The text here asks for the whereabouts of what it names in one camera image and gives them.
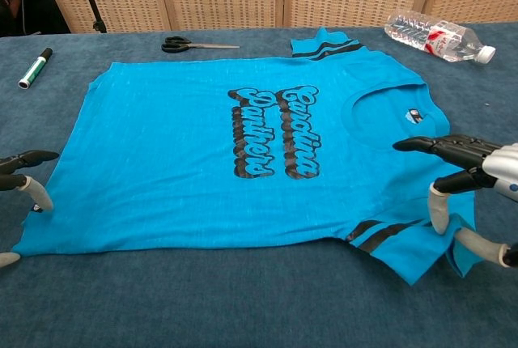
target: plastic water bottle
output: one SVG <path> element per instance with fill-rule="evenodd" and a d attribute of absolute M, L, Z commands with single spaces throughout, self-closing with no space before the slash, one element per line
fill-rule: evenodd
<path fill-rule="evenodd" d="M 487 63 L 496 51 L 483 45 L 470 28 L 415 11 L 394 11 L 388 17 L 385 32 L 395 40 L 448 62 L 473 59 Z"/>

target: t-shirt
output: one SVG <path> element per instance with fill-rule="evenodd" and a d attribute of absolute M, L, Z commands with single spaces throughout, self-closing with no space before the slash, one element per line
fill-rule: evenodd
<path fill-rule="evenodd" d="M 435 233 L 427 190 L 455 167 L 396 141 L 448 134 L 428 87 L 343 32 L 293 57 L 113 63 L 93 82 L 15 251 L 249 248 L 345 240 L 414 283 L 473 226 Z M 462 273 L 473 261 L 457 250 Z"/>

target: blue table surface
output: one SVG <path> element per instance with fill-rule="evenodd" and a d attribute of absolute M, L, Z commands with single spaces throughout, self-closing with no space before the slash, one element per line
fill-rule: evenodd
<path fill-rule="evenodd" d="M 390 40 L 381 28 L 346 28 L 429 83 L 453 133 L 518 142 L 518 23 L 471 25 L 497 53 L 488 65 L 447 63 Z M 87 85 L 111 62 L 291 55 L 311 28 L 182 32 L 236 50 L 160 50 L 166 33 L 0 39 L 0 157 L 61 152 Z M 17 88 L 43 51 L 35 83 Z M 46 182 L 55 163 L 24 171 Z M 31 201 L 0 193 L 0 252 L 17 243 Z M 484 236 L 518 240 L 518 204 L 477 192 Z M 0 346 L 514 347 L 518 272 L 484 262 L 459 278 L 442 258 L 415 285 L 337 240 L 259 249 L 157 249 L 28 257 L 0 269 Z"/>

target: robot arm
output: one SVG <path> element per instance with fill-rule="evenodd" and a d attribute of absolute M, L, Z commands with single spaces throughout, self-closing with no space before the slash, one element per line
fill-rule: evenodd
<path fill-rule="evenodd" d="M 51 151 L 26 151 L 23 154 L 0 159 L 0 191 L 18 189 L 28 193 L 43 210 L 51 210 L 53 203 L 45 188 L 30 176 L 14 174 L 20 168 L 32 168 L 45 161 L 56 159 Z"/>
<path fill-rule="evenodd" d="M 481 188 L 494 188 L 518 202 L 518 143 L 500 146 L 465 135 L 442 138 L 415 137 L 396 142 L 399 151 L 421 151 L 439 156 L 464 170 L 438 178 L 430 186 L 428 207 L 434 229 L 443 234 L 448 226 L 448 197 Z M 496 244 L 462 228 L 456 238 L 472 252 L 505 267 L 518 267 L 518 243 Z"/>

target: black stripe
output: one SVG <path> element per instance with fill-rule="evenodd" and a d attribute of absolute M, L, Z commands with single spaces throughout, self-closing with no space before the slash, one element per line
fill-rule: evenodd
<path fill-rule="evenodd" d="M 339 54 L 339 53 L 345 53 L 347 51 L 355 51 L 357 49 L 361 49 L 363 45 L 361 43 L 358 43 L 356 45 L 349 45 L 346 47 L 342 47 L 341 49 L 336 50 L 330 50 L 330 51 L 324 51 L 321 55 L 319 55 L 316 58 L 311 58 L 312 61 L 319 61 L 320 59 L 324 59 L 325 57 L 328 57 L 329 55 Z"/>
<path fill-rule="evenodd" d="M 356 226 L 355 229 L 353 229 L 353 231 L 346 237 L 346 241 L 353 241 L 354 239 L 356 239 L 358 236 L 361 236 L 363 235 L 363 233 L 371 228 L 371 227 L 374 227 L 375 225 L 381 223 L 381 221 L 378 221 L 378 220 L 367 220 L 367 221 L 362 221 L 360 224 L 358 224 Z"/>
<path fill-rule="evenodd" d="M 420 221 L 421 220 L 415 220 L 411 223 L 389 225 L 388 227 L 376 232 L 374 235 L 369 237 L 358 248 L 365 251 L 366 253 L 371 253 L 390 236 L 397 235 L 399 232 L 419 223 Z"/>
<path fill-rule="evenodd" d="M 295 53 L 292 55 L 293 58 L 298 58 L 298 57 L 312 57 L 313 55 L 318 55 L 322 49 L 324 49 L 324 47 L 342 47 L 342 46 L 346 46 L 348 45 L 350 42 L 352 42 L 354 39 L 349 39 L 347 42 L 344 42 L 344 43 L 338 43 L 338 44 L 333 44 L 333 43 L 328 43 L 328 42 L 324 42 L 322 43 L 320 46 L 318 46 L 318 49 L 316 51 L 311 51 L 309 53 Z"/>

